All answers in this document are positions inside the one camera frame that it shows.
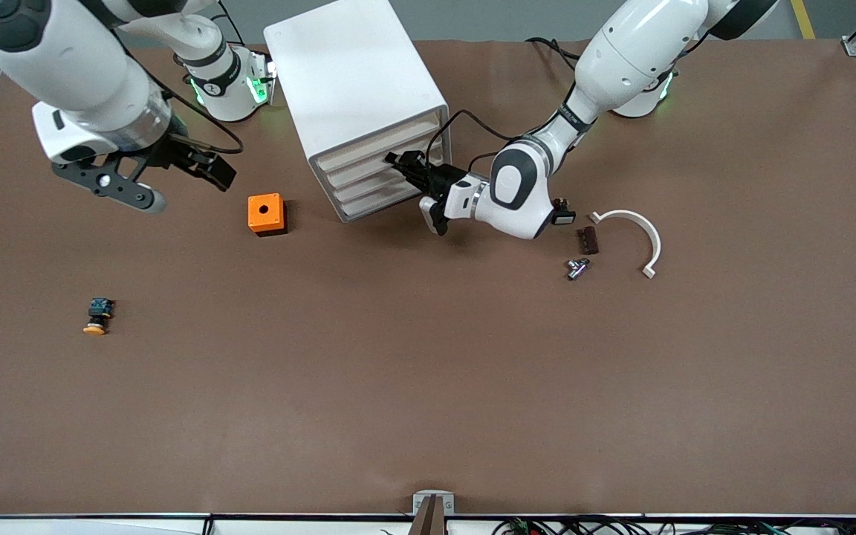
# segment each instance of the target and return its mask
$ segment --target orange box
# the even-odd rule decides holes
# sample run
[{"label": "orange box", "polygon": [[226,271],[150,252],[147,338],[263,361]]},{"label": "orange box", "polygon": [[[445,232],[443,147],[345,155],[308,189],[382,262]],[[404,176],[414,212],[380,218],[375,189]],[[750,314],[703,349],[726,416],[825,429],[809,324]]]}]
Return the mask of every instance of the orange box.
[{"label": "orange box", "polygon": [[289,231],[286,221],[286,203],[279,193],[254,195],[247,203],[250,230],[257,236],[276,236]]}]

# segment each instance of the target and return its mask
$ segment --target white box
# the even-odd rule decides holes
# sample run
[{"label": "white box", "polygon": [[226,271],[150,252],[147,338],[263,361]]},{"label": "white box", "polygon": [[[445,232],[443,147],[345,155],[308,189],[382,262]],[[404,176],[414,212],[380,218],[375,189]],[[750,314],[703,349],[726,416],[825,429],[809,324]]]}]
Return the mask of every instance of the white box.
[{"label": "white box", "polygon": [[[418,195],[384,158],[424,150],[448,105],[388,0],[337,0],[264,37],[306,160],[340,219]],[[451,162],[448,132],[431,159]]]}]

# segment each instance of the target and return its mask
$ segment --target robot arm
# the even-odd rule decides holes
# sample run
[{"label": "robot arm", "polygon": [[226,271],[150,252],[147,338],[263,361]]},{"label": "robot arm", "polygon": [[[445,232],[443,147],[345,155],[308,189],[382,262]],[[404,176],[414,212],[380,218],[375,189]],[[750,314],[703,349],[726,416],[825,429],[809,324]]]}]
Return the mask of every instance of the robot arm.
[{"label": "robot arm", "polygon": [[[770,13],[775,0],[628,0],[594,35],[575,68],[575,84],[542,128],[500,150],[490,180],[475,173],[424,176],[431,166],[412,153],[388,161],[428,196],[425,219],[437,234],[448,219],[475,218],[503,233],[533,239],[554,214],[547,180],[580,142],[600,113],[620,108],[666,81],[693,34],[706,24],[721,38],[735,38]],[[431,192],[419,184],[431,183]]]},{"label": "robot arm", "polygon": [[[227,47],[212,21],[184,14],[205,4],[0,0],[0,69],[41,101],[33,108],[35,129],[58,176],[151,213],[163,210],[164,200],[137,182],[146,166],[174,165],[228,188],[232,167],[179,139],[186,126],[109,30],[122,27],[171,45],[193,79],[213,89],[207,104],[216,118],[245,118],[266,100],[255,98],[247,76],[259,80],[265,71],[254,67],[256,58],[245,48]],[[95,165],[100,155],[108,158]],[[138,163],[130,176],[118,172],[125,157]]]}]

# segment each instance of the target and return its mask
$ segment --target yellow stripe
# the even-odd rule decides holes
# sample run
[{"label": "yellow stripe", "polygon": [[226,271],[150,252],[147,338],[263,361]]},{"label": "yellow stripe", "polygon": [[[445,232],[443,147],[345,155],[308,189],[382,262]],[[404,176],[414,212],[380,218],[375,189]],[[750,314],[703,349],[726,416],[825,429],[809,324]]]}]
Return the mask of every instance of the yellow stripe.
[{"label": "yellow stripe", "polygon": [[794,10],[794,18],[798,19],[801,37],[814,39],[814,28],[811,27],[811,19],[808,18],[804,0],[791,0],[791,9]]}]

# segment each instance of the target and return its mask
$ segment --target brown tabletop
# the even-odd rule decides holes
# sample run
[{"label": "brown tabletop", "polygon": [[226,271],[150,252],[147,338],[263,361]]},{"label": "brown tabletop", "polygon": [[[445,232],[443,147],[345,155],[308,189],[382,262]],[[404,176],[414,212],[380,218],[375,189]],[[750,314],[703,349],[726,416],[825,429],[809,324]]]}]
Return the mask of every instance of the brown tabletop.
[{"label": "brown tabletop", "polygon": [[[571,81],[531,44],[418,50],[452,111],[504,132]],[[179,85],[169,57],[139,54]],[[415,201],[340,223],[285,108],[232,126],[227,193],[154,169],[163,214],[96,199],[2,80],[0,512],[392,512],[438,487],[464,512],[856,513],[856,59],[716,42],[681,68],[551,184],[580,223],[649,217],[658,274],[614,220],[575,283],[574,227],[442,239]],[[502,143],[453,139],[462,166]],[[265,192],[292,233],[247,229]],[[94,296],[118,300],[102,338]]]}]

